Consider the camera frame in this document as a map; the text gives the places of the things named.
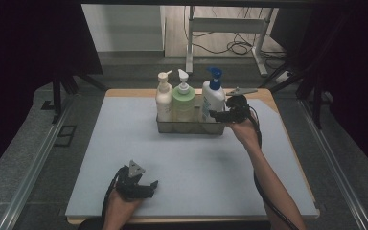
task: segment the white wall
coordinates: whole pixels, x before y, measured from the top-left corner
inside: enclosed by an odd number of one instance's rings
[[[163,51],[163,6],[82,5],[98,52]]]

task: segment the green bottle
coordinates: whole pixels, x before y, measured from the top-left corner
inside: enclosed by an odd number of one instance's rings
[[[172,91],[172,120],[192,122],[194,120],[196,91],[186,82],[188,74],[178,69],[181,83]]]

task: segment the wooden floor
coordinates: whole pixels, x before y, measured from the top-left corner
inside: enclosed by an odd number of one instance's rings
[[[212,17],[212,18],[265,18],[268,9],[261,8],[225,8],[225,7],[196,7],[195,17]],[[183,58],[186,56],[187,37],[188,37],[188,18],[190,14],[189,7],[183,6],[165,6],[166,13],[166,43],[165,43],[165,57],[167,58]],[[271,23],[267,30],[267,35],[264,39],[262,50],[264,51],[283,51],[273,39],[269,37],[272,24],[277,15],[277,10],[274,10],[271,16]],[[239,34],[236,36],[233,33],[193,33],[193,44],[200,45],[193,46],[194,57],[252,57],[251,52],[245,55],[239,55],[234,52],[224,52],[227,49],[227,44],[236,41],[246,40],[250,44],[257,41],[259,34]],[[234,47],[235,52],[245,53],[243,47]]]

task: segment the blue pump head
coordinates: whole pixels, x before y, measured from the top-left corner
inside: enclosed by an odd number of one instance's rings
[[[216,67],[208,67],[208,70],[212,73],[212,79],[210,80],[210,88],[212,90],[220,89],[220,77],[222,76],[222,71]]]

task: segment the bottle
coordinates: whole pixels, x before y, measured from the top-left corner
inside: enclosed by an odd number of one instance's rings
[[[199,109],[198,120],[203,123],[214,123],[209,110],[221,112],[225,108],[225,92],[220,86],[222,71],[216,67],[209,67],[212,79],[202,84],[202,106]]]
[[[173,120],[173,87],[167,82],[171,72],[172,70],[167,73],[162,72],[158,74],[159,85],[156,92],[157,122],[171,122]]]
[[[172,91],[172,120],[174,122],[192,122],[196,91],[186,82],[188,74],[178,69],[181,83]]]

